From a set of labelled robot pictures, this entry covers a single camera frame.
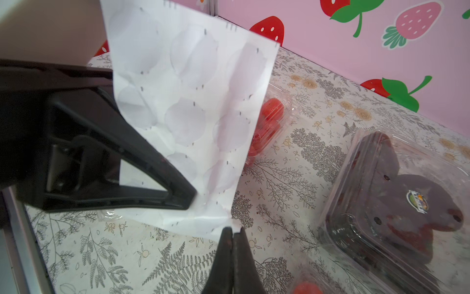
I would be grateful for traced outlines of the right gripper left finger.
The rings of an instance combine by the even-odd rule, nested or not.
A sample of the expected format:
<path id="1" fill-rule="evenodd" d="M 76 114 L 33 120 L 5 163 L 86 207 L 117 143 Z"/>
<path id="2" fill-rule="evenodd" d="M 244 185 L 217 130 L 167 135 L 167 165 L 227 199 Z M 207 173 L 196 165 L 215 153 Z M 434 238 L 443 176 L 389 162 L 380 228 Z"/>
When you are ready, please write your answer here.
<path id="1" fill-rule="evenodd" d="M 222 230 L 214 262 L 202 294 L 231 294 L 233 289 L 233 231 Z"/>

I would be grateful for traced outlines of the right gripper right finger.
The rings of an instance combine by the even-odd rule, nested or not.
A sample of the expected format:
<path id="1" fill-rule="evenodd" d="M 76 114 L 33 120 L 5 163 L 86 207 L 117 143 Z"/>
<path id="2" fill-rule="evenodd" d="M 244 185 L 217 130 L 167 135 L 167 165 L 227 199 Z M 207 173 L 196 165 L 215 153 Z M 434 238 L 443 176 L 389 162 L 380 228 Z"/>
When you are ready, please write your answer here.
<path id="1" fill-rule="evenodd" d="M 265 294 L 244 228 L 233 235 L 233 293 Z"/>

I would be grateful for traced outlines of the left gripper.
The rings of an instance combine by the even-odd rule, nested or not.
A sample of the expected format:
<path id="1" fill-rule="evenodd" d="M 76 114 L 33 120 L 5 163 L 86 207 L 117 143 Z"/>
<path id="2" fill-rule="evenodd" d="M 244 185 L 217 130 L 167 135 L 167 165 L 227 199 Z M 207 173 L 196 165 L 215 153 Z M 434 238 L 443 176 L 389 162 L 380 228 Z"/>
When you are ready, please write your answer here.
<path id="1" fill-rule="evenodd" d="M 111 69 L 1 60 L 1 187 L 48 212 L 118 208 L 186 210 L 188 180 L 109 101 Z M 121 162 L 161 190 L 122 186 Z"/>

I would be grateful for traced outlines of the white sticker sheet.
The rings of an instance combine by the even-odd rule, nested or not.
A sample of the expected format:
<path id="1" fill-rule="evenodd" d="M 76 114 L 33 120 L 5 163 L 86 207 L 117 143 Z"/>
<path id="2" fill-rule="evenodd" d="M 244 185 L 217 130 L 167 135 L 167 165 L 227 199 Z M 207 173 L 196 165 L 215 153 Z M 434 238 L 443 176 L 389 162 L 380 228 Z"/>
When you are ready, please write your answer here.
<path id="1" fill-rule="evenodd" d="M 197 191 L 186 210 L 116 213 L 214 241 L 238 231 L 231 207 L 279 44 L 172 1 L 101 8 L 121 115 Z"/>

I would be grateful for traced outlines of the small clear box of tomatoes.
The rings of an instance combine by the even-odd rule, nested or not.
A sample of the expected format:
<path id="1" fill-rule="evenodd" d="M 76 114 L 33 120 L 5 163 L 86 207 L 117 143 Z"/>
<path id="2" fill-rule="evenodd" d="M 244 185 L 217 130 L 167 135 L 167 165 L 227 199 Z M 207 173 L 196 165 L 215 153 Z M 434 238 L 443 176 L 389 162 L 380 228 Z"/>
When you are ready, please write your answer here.
<path id="1" fill-rule="evenodd" d="M 340 279 L 328 269 L 324 258 L 295 260 L 293 280 L 287 294 L 347 294 Z"/>

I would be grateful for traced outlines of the clear box of dark berries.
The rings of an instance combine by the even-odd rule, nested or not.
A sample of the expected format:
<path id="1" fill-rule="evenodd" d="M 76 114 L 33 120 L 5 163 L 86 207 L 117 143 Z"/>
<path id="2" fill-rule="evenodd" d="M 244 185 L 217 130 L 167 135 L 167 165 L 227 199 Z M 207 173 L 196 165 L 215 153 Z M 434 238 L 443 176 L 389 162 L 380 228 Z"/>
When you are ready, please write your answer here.
<path id="1" fill-rule="evenodd" d="M 429 205 L 418 213 L 409 190 Z M 385 294 L 470 291 L 470 175 L 387 129 L 356 133 L 318 238 Z"/>

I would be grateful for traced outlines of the clear box of red strawberries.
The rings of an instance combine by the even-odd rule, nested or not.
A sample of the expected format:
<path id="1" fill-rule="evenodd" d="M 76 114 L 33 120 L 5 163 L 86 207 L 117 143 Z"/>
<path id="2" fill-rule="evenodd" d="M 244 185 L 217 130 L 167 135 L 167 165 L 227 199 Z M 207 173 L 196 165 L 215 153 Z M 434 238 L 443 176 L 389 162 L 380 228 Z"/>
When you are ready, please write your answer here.
<path id="1" fill-rule="evenodd" d="M 293 122 L 298 111 L 299 106 L 286 90 L 269 83 L 245 167 L 252 165 L 267 152 L 270 145 Z"/>

